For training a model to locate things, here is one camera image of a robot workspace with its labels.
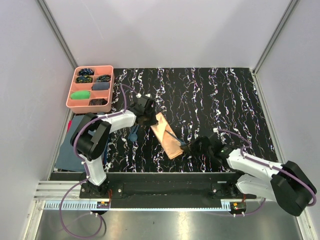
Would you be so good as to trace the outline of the peach cloth napkin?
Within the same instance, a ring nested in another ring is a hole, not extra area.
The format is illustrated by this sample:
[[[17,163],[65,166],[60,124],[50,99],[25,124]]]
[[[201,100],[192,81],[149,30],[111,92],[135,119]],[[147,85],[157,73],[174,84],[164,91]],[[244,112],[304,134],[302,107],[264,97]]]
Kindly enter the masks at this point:
[[[158,123],[152,125],[151,129],[168,158],[172,160],[183,153],[183,150],[180,149],[181,143],[176,139],[175,133],[161,112],[156,114],[156,119]]]

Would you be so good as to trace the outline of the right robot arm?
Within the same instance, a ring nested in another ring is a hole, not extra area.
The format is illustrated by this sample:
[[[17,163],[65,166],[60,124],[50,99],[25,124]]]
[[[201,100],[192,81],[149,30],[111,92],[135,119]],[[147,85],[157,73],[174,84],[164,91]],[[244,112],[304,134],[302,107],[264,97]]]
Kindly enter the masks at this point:
[[[223,190],[223,196],[239,198],[253,195],[276,202],[285,212],[300,216],[306,207],[317,202],[317,189],[294,162],[271,162],[250,155],[241,148],[223,144],[215,135],[198,137],[180,144],[185,153],[197,157],[208,155],[235,177]]]

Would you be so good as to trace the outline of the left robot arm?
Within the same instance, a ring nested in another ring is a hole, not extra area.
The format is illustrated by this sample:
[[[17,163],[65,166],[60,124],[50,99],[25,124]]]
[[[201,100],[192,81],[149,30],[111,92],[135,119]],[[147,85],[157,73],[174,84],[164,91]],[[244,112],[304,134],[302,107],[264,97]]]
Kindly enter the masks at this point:
[[[155,100],[150,94],[141,95],[136,102],[112,114],[87,113],[73,133],[70,144],[85,168],[86,178],[92,184],[90,192],[97,198],[108,193],[107,175],[103,167],[109,135],[135,125],[150,127],[158,123]]]

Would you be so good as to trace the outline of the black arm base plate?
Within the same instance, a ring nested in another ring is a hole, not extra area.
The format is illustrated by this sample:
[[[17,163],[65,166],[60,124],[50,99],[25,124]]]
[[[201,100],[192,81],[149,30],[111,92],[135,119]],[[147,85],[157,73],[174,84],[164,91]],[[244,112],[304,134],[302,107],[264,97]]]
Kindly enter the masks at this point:
[[[241,175],[230,172],[192,173],[107,173],[95,186],[83,183],[81,198],[124,199],[130,196],[204,196],[214,199],[242,199],[236,188]]]

